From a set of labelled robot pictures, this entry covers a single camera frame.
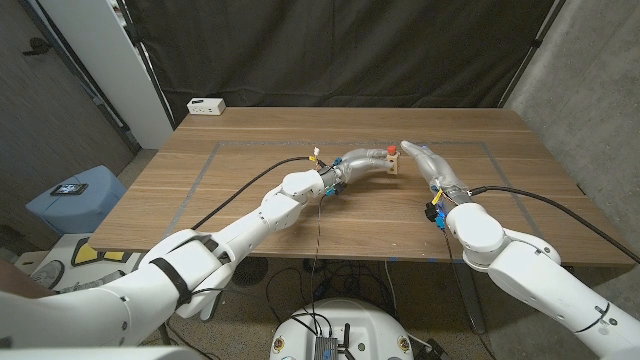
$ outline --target black curtain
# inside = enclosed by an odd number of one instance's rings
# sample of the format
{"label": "black curtain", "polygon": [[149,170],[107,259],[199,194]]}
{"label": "black curtain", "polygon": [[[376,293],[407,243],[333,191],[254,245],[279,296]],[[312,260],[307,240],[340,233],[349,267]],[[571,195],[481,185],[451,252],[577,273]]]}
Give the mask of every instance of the black curtain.
{"label": "black curtain", "polygon": [[130,0],[177,121],[228,106],[495,107],[553,0]]}

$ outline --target white cord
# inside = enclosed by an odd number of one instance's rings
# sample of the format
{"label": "white cord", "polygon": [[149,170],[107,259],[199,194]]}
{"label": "white cord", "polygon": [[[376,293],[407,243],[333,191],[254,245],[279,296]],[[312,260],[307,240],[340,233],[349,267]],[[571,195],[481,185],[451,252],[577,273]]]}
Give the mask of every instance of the white cord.
{"label": "white cord", "polygon": [[[387,272],[387,279],[389,280],[389,285],[391,286],[391,295],[393,296],[393,308],[394,310],[398,311],[398,306],[396,304],[396,292],[393,289],[393,283],[391,282],[391,276],[389,275],[389,266],[387,265],[387,261],[384,262],[384,270]],[[427,347],[428,351],[431,351],[433,348],[431,347],[431,345],[427,344],[426,341],[420,340],[417,337],[407,333],[407,335],[409,335],[410,338],[412,338],[413,340],[419,342],[420,344],[424,345]]]}
{"label": "white cord", "polygon": [[407,333],[407,335],[409,335],[409,337],[412,338],[413,340],[415,340],[416,342],[419,342],[420,344],[426,346],[429,351],[431,351],[433,349],[431,347],[431,345],[429,345],[426,341],[420,340],[417,337],[415,337],[415,336],[413,336],[413,335],[411,335],[409,333]]}
{"label": "white cord", "polygon": [[393,290],[393,283],[391,282],[391,276],[389,275],[389,267],[387,266],[387,261],[384,262],[384,270],[387,272],[387,279],[389,280],[389,285],[391,285],[391,295],[393,295],[393,309],[398,312],[398,305],[396,303],[396,291]]}

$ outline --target silver robotic hand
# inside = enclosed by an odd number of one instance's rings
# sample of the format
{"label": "silver robotic hand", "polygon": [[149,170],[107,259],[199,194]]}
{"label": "silver robotic hand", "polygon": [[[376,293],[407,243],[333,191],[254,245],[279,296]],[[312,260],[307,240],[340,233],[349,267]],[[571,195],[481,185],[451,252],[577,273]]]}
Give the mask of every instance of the silver robotic hand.
{"label": "silver robotic hand", "polygon": [[418,164],[418,169],[429,183],[431,191],[442,190],[455,204],[472,202],[467,186],[456,176],[449,163],[426,145],[420,147],[403,141],[402,149]]}
{"label": "silver robotic hand", "polygon": [[362,178],[370,170],[389,170],[391,161],[385,161],[389,153],[385,149],[356,149],[344,154],[342,161],[334,167],[337,177],[345,184]]}
{"label": "silver robotic hand", "polygon": [[385,149],[356,149],[337,158],[332,166],[319,170],[327,195],[339,194],[347,184],[352,184],[372,170],[389,170],[391,161],[386,161],[389,152]]}

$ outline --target blue container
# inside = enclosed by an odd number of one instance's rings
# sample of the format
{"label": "blue container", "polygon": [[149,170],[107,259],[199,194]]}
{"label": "blue container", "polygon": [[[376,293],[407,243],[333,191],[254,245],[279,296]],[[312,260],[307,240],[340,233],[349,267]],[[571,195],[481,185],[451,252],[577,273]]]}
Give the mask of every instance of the blue container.
{"label": "blue container", "polygon": [[[51,195],[61,184],[89,184],[80,195]],[[72,176],[26,205],[58,234],[92,233],[127,191],[105,166]]]}

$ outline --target white robotic arm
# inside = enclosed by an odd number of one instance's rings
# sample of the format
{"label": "white robotic arm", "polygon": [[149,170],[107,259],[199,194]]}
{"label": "white robotic arm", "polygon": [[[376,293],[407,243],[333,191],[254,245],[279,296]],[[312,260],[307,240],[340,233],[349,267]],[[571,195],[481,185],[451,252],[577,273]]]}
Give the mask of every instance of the white robotic arm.
{"label": "white robotic arm", "polygon": [[389,169],[385,150],[319,171],[292,173],[251,213],[219,232],[182,230],[152,248],[138,270],[98,288],[26,299],[0,292],[0,340],[9,348],[137,345],[174,312],[211,313],[237,264],[271,233],[291,226],[309,197],[334,194],[368,170]]}
{"label": "white robotic arm", "polygon": [[640,350],[640,322],[607,301],[560,266],[560,255],[546,241],[505,229],[485,209],[465,196],[466,187],[449,164],[428,148],[407,141],[434,192],[454,202],[446,224],[463,245],[463,259],[489,273],[502,290],[558,321],[599,357],[627,358]]}

